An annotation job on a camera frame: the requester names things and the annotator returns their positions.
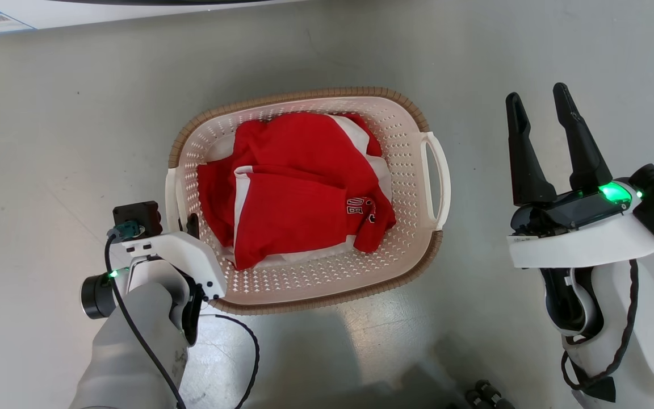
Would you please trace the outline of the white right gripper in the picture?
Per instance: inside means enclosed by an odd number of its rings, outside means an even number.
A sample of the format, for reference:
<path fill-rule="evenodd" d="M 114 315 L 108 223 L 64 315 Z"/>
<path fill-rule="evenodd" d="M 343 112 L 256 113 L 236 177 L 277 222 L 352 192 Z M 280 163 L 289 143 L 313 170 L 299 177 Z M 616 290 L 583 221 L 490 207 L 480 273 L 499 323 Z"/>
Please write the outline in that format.
<path fill-rule="evenodd" d="M 558 82 L 552 92 L 556 116 L 565 130 L 570 153 L 570 187 L 598 191 L 613 181 L 607 163 L 568 86 Z M 522 99 L 514 91 L 506 96 L 505 104 L 514 205 L 555 201 L 555 187 L 543 174 L 530 142 L 530 121 Z M 640 203 L 636 190 L 626 181 L 617 181 L 617 184 L 632 194 L 627 211 L 563 235 L 507 236 L 512 264 L 516 268 L 586 268 L 653 254 L 654 235 L 632 213 Z"/>

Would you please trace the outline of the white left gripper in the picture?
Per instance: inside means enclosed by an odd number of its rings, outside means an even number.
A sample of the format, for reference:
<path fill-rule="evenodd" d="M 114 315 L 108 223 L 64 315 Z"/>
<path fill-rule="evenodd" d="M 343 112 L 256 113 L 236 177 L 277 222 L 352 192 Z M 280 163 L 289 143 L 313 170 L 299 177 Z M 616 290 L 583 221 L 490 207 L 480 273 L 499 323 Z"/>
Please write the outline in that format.
<path fill-rule="evenodd" d="M 186 220 L 186 232 L 162 233 L 149 238 L 125 241 L 125 251 L 132 258 L 158 256 L 180 272 L 201 284 L 206 296 L 223 299 L 228 283 L 221 271 L 220 259 L 208 244 L 200 241 L 198 215 L 191 213 Z"/>

